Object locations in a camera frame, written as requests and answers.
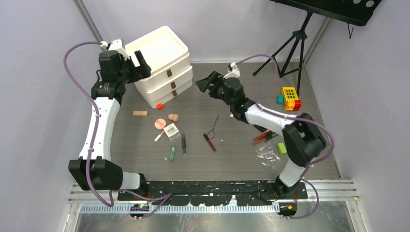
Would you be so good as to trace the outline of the white drawer organizer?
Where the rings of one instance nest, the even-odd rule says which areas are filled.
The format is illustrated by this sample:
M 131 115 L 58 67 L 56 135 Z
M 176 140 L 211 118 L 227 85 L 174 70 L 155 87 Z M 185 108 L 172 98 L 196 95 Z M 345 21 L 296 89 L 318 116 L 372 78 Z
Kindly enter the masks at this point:
M 162 26 L 125 45 L 136 66 L 136 51 L 151 68 L 151 76 L 135 86 L 151 108 L 164 105 L 192 86 L 193 69 L 188 47 L 168 26 Z

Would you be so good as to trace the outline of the dark green makeup stick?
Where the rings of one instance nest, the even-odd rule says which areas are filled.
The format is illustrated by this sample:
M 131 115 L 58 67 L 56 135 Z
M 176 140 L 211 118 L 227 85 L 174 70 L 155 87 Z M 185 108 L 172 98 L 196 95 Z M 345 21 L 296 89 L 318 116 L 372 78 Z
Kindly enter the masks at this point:
M 183 152 L 183 155 L 186 155 L 186 137 L 185 137 L 185 134 L 182 134 L 182 152 Z

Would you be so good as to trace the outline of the white concealer stick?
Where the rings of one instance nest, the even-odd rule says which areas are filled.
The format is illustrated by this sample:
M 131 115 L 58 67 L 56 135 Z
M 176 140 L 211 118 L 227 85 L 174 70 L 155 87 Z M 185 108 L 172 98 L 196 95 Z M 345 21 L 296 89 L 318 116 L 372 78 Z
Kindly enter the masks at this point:
M 154 141 L 155 142 L 157 142 L 161 137 L 162 137 L 162 135 L 165 133 L 165 131 L 162 131 L 155 139 L 154 139 Z

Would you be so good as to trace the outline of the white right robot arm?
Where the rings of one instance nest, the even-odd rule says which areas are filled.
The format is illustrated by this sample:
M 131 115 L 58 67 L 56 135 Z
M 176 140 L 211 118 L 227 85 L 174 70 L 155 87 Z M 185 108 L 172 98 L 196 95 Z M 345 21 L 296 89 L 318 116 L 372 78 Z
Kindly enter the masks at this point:
M 288 161 L 275 179 L 274 188 L 282 198 L 293 195 L 310 162 L 326 148 L 318 123 L 306 113 L 292 116 L 257 104 L 246 97 L 238 78 L 223 78 L 222 75 L 213 73 L 203 79 L 203 82 L 205 85 L 200 90 L 208 90 L 210 97 L 227 104 L 235 119 L 282 136 Z

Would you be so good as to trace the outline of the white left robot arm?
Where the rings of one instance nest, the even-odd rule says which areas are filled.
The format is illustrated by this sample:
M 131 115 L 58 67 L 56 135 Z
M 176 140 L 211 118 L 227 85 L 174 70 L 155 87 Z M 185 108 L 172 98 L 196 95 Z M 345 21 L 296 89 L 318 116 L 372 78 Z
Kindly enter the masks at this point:
M 141 173 L 128 173 L 111 162 L 111 140 L 115 119 L 125 94 L 125 86 L 147 79 L 151 67 L 144 54 L 134 52 L 135 64 L 126 52 L 108 50 L 99 54 L 98 79 L 90 91 L 84 90 L 74 77 L 71 80 L 92 104 L 90 125 L 78 159 L 69 161 L 68 170 L 84 191 L 130 190 L 137 200 L 148 194 L 146 179 Z

